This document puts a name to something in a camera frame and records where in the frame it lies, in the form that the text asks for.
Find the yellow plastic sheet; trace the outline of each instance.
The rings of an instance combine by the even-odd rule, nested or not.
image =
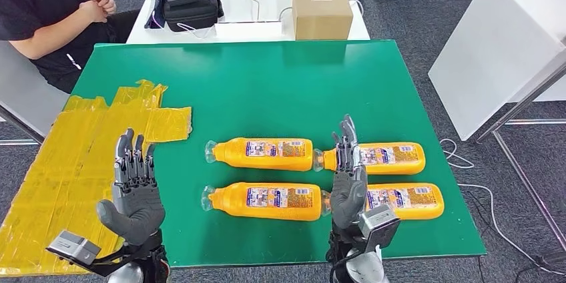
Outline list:
[[[0,227],[0,276],[78,274],[45,248],[63,229],[113,252],[121,242],[95,213],[111,198],[114,148],[128,128],[150,142],[186,139],[191,108],[160,108],[166,86],[139,81],[118,89],[111,106],[104,98],[71,96],[31,164]]]

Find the metal frame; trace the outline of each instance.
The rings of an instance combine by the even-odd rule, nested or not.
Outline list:
[[[13,125],[16,125],[16,127],[24,131],[27,135],[29,135],[29,137],[31,137],[37,143],[42,144],[43,141],[45,140],[45,138],[42,135],[37,133],[28,125],[26,125],[18,117],[16,117],[10,111],[5,109],[2,105],[0,105],[0,116],[2,116],[3,119],[12,123]]]
[[[542,201],[541,197],[529,181],[529,178],[519,165],[518,161],[511,153],[509,147],[501,137],[499,133],[499,129],[502,128],[504,125],[541,125],[541,124],[564,124],[566,123],[566,119],[513,119],[517,114],[521,113],[528,105],[530,105],[537,97],[539,97],[542,93],[544,93],[549,87],[551,87],[554,83],[559,81],[562,77],[566,75],[566,63],[562,65],[557,71],[552,73],[549,77],[547,77],[544,81],[542,81],[531,93],[526,95],[521,101],[519,101],[512,109],[510,109],[505,115],[503,115],[500,119],[498,119],[490,128],[487,129],[480,137],[478,137],[477,142],[481,143],[486,137],[490,134],[495,137],[497,143],[507,156],[507,159],[515,169],[515,172],[525,185],[525,188],[535,201],[537,207],[541,211],[543,217],[547,221],[548,225],[550,226],[552,232],[558,239],[560,246],[564,251],[566,251],[566,238],[564,234],[554,221],[554,218],[548,211],[545,203]]]
[[[0,139],[0,146],[39,145],[33,139]]]

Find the orange bottle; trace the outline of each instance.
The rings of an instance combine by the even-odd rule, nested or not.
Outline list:
[[[336,149],[322,152],[314,150],[314,170],[336,170]],[[412,175],[425,168],[425,151],[417,143],[360,144],[362,162],[368,175]]]
[[[366,208],[389,204],[401,220],[429,220],[444,212],[438,186],[431,183],[369,184]]]
[[[312,142],[303,138],[243,138],[226,143],[209,141],[206,161],[226,162],[236,168],[308,171],[312,168]]]
[[[330,194],[312,184],[234,183],[226,188],[206,186],[205,211],[223,210],[232,216],[315,221],[330,211]]]

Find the floor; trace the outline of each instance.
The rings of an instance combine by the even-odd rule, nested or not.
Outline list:
[[[116,0],[120,10],[139,8],[143,0]],[[435,57],[471,0],[361,0],[364,20],[372,39],[395,39],[439,139],[457,140],[446,111],[427,76]],[[535,104],[523,117],[564,117],[566,103]],[[533,185],[540,191],[558,224],[566,230],[566,170],[564,126],[506,127],[509,147],[523,163]],[[8,123],[0,122],[0,139],[25,137]],[[458,153],[475,163],[471,170],[453,169],[458,182],[480,184],[495,195],[498,225],[531,255],[558,252],[558,244],[528,193],[493,138],[484,144],[458,141]],[[37,147],[0,147],[0,218],[21,183]],[[386,261],[391,282],[514,282],[528,260],[503,241],[487,222],[489,195],[482,190],[463,190],[463,195],[482,234],[487,255],[480,258]],[[253,268],[177,269],[173,282],[327,282],[330,266],[274,266]],[[0,283],[101,282],[96,276],[4,278]],[[566,282],[562,277],[529,270],[519,282]]]

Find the green table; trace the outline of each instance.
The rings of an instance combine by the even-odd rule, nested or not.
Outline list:
[[[415,176],[370,176],[370,183],[431,182],[444,214],[404,221],[385,258],[473,256],[485,248],[394,41],[288,41],[97,46],[73,93],[111,102],[139,79],[168,85],[163,107],[193,107],[186,141],[155,153],[167,216],[162,226],[173,266],[323,262],[330,216],[315,222],[236,218],[200,206],[204,186],[303,182],[332,187],[332,172],[237,169],[206,163],[209,139],[304,137],[333,147],[349,113],[360,142],[420,143],[427,166]]]

